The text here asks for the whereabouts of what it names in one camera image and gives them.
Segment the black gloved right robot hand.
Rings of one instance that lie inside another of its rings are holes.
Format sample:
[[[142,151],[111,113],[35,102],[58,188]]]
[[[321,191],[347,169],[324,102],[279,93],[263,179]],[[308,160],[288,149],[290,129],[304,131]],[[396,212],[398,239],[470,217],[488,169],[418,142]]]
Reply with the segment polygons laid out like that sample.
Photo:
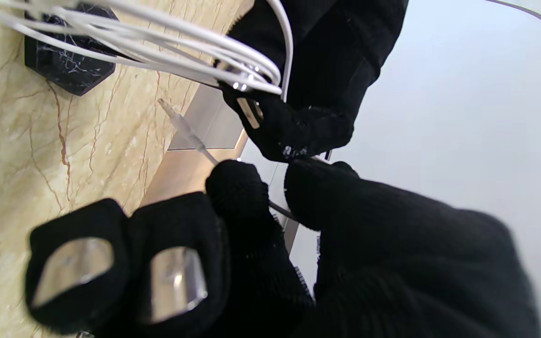
[[[103,199],[33,229],[27,310],[95,338],[541,338],[532,285],[494,217],[344,162],[291,162],[284,195],[320,234],[313,291],[256,167],[225,160],[204,192],[130,217]]]

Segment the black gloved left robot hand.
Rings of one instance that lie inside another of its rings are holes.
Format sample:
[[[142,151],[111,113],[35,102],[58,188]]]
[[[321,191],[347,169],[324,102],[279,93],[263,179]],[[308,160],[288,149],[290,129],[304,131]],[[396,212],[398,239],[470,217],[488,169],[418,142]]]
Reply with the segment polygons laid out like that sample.
[[[284,0],[294,55],[287,100],[221,86],[262,156],[309,158],[348,144],[367,89],[403,28],[407,0]]]

